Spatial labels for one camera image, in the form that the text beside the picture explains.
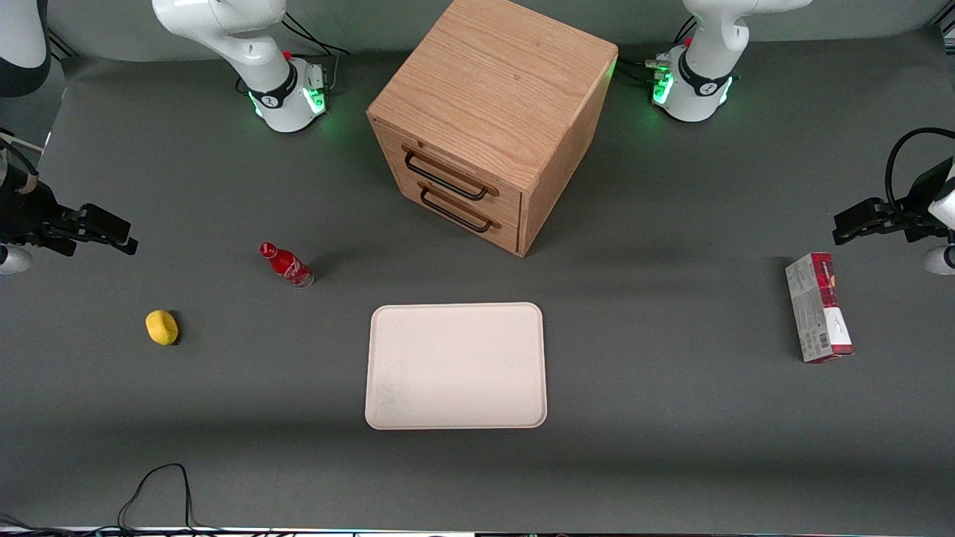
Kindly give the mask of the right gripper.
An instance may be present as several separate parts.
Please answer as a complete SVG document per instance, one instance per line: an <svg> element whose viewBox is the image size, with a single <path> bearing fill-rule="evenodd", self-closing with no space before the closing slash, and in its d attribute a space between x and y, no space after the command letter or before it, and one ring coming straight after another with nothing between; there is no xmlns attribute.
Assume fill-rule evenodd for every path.
<svg viewBox="0 0 955 537"><path fill-rule="evenodd" d="M75 254L76 238L97 242L135 255L139 242L131 236L132 224L94 204L81 207L81 226L62 223L67 207L59 204L50 187L38 183L27 194L18 192L18 178L7 178L1 187L1 232L3 244L33 245L65 257Z"/></svg>

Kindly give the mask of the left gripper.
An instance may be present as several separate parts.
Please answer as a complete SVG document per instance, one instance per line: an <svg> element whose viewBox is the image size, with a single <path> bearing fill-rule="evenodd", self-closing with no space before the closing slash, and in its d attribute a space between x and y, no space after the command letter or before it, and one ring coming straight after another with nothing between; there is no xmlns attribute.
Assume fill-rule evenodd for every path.
<svg viewBox="0 0 955 537"><path fill-rule="evenodd" d="M918 175L904 201L864 198L833 217L833 244L888 234L892 226L905 240L917 242L929 234L951 239L953 235L953 158Z"/></svg>

